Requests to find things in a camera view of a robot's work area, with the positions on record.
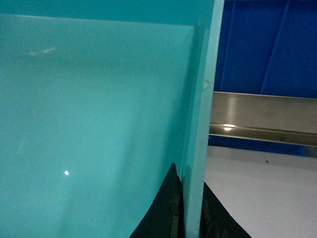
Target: blue container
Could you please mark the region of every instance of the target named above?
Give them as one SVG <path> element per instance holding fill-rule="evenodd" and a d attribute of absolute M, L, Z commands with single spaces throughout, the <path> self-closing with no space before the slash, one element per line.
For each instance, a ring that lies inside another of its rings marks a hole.
<path fill-rule="evenodd" d="M 0 237 L 129 237 L 172 162 L 198 236 L 222 7 L 0 3 Z"/>

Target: blue plastic bin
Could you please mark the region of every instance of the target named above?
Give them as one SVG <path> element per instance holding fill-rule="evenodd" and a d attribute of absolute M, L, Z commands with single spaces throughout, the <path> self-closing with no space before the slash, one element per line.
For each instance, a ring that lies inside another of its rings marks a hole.
<path fill-rule="evenodd" d="M 0 2 L 0 237 L 129 237 L 172 162 L 198 237 L 222 8 Z"/>

